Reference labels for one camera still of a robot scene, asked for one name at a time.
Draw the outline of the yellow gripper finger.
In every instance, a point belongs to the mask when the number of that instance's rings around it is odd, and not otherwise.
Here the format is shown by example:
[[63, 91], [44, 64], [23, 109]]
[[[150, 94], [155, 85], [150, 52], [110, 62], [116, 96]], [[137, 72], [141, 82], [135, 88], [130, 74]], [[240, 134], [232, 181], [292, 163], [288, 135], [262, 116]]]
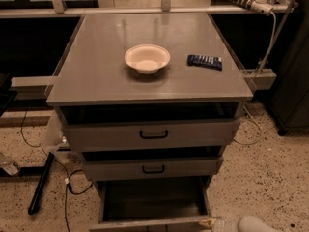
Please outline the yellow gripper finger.
[[204, 228], [212, 228], [216, 222], [215, 218], [205, 218], [199, 221], [199, 225]]

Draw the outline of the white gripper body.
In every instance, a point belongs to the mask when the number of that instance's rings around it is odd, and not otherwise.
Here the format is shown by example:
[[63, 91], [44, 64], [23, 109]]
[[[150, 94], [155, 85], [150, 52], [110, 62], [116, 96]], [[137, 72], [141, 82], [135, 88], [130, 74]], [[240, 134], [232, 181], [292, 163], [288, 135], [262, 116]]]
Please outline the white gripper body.
[[212, 232], [239, 232], [239, 223], [237, 221], [218, 219], [212, 227]]

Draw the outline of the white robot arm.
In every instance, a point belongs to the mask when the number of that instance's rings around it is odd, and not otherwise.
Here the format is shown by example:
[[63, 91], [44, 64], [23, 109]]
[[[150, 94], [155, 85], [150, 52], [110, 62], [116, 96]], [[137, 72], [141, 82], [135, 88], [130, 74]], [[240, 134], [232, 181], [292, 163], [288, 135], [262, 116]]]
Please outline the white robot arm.
[[282, 232], [253, 216], [242, 217], [238, 221], [225, 221], [219, 218], [207, 218], [199, 222], [201, 232]]

